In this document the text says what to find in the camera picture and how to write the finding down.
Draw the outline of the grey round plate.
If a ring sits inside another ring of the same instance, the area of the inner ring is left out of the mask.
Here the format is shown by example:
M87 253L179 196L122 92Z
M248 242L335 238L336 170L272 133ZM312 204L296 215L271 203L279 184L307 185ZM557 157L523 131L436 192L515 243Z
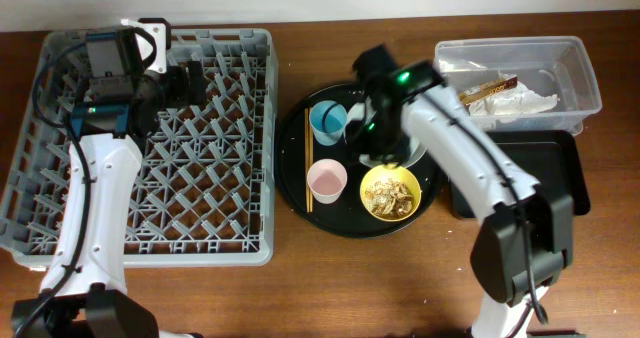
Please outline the grey round plate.
M366 122L371 123L375 115L376 111L372 108L370 102L356 103L347 112L347 122L351 123L352 121L361 120L364 118L364 116L367 116ZM410 166L417 163L426 153L426 148L423 147L415 138L411 138L409 140L409 148L410 155L402 164L404 168L409 168ZM369 168L373 168L382 164L381 161L370 159L368 155L360 155L358 157L358 162Z

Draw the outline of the blue plastic cup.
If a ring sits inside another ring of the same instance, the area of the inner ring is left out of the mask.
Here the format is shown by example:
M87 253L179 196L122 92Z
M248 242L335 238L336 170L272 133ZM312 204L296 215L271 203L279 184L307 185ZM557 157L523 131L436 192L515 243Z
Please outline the blue plastic cup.
M323 146L332 146L343 137L347 111L338 102L321 101L311 108L309 121L315 140Z

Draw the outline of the yellow bowl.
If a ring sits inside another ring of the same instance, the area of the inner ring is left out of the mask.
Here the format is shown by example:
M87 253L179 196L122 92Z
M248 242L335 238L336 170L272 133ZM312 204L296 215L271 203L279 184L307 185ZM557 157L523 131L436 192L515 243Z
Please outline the yellow bowl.
M371 212L369 212L364 205L364 191L375 182L386 181L388 179L393 179L395 181L400 181L404 183L408 187L410 193L414 196L414 208L409 213L409 215L404 218L395 219L395 220L387 220L387 219L379 218L373 215ZM421 203L421 196L422 196L422 190L417 178L408 169L399 167L399 166L385 166L385 165L376 166L370 169L364 175L360 184L360 198L366 211L369 214L371 214L374 218L384 222L400 222L400 221L409 219L412 215L414 215L417 212L418 207Z

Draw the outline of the peanut shells and rice scraps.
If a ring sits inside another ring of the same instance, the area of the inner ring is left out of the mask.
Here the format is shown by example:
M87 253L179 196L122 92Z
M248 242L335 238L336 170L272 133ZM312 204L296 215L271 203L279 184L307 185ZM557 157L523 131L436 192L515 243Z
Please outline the peanut shells and rice scraps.
M377 181L364 191L364 205L379 218L395 220L413 210L414 196L404 183L388 179Z

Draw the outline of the pink plastic cup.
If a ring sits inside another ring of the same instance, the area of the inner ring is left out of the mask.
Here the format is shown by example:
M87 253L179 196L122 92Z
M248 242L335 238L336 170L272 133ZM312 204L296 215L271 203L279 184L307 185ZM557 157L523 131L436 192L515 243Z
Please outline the pink plastic cup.
M340 162L321 159L311 165L306 180L315 200L321 204L332 204L346 187L348 174Z

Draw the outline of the white napkin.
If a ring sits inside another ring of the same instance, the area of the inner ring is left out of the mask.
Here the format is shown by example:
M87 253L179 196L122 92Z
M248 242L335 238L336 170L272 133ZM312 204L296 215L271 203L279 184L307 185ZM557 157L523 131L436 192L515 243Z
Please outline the white napkin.
M557 94L542 96L516 81L516 86L493 93L471 103L471 116L536 114L553 109L559 102Z

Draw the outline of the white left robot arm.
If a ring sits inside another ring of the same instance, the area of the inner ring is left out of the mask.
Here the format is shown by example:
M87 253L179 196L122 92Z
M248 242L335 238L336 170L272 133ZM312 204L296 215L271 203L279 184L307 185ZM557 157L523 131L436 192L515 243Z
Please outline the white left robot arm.
M166 108L201 105L200 63L170 66L171 26L163 18L124 19L89 31L37 73L87 52L91 73L61 121L40 119L70 141L70 184L61 235L38 297L13 307L17 337L163 337L154 315L127 295L124 238L129 201L146 140Z

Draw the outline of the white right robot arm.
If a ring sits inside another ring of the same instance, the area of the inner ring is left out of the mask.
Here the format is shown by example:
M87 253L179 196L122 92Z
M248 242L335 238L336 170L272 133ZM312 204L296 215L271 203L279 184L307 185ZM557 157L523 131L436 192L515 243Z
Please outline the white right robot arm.
M348 124L353 155L401 165L417 140L462 193L480 230L470 261L484 290L471 337L525 337L548 322L541 298L573 262L574 203L519 167L470 119L428 61L399 66L383 45L352 69L364 116Z

